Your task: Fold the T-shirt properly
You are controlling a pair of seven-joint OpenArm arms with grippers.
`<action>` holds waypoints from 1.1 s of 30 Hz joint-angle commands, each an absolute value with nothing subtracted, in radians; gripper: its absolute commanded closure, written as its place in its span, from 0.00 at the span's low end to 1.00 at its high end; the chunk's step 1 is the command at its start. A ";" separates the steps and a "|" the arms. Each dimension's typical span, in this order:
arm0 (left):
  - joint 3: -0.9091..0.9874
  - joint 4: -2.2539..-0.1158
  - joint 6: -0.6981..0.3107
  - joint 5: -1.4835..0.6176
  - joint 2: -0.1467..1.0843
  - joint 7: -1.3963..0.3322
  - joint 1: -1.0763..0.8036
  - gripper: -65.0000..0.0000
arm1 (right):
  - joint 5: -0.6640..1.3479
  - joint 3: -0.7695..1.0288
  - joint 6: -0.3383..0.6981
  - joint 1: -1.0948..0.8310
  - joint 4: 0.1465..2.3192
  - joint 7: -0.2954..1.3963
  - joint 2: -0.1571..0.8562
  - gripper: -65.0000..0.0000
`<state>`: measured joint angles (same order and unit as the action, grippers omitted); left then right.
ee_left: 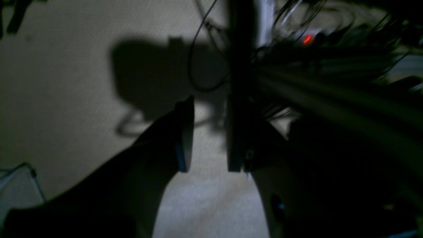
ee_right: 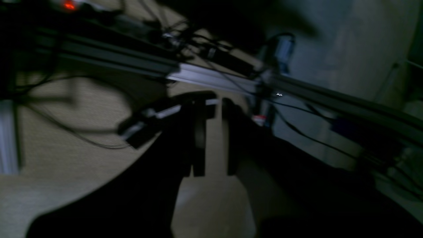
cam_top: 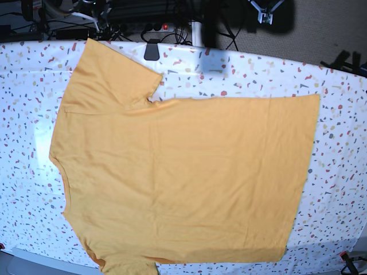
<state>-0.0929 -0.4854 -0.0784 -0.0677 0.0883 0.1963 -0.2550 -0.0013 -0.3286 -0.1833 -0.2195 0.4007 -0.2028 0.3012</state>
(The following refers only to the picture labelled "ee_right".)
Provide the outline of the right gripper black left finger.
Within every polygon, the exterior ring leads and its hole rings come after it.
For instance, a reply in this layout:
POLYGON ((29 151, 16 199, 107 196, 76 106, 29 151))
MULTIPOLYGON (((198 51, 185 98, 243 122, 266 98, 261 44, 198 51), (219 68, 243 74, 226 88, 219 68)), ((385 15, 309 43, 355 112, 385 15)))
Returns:
POLYGON ((205 176, 207 120, 215 118, 216 93, 187 93, 181 110, 184 130, 184 177, 205 176))

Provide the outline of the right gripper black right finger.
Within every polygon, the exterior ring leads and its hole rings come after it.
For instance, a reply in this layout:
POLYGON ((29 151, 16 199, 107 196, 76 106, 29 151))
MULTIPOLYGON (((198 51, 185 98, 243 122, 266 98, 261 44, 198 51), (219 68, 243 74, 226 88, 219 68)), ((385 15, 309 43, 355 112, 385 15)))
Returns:
POLYGON ((229 98, 222 99, 224 155, 228 176, 241 176, 260 154, 260 127, 229 98))

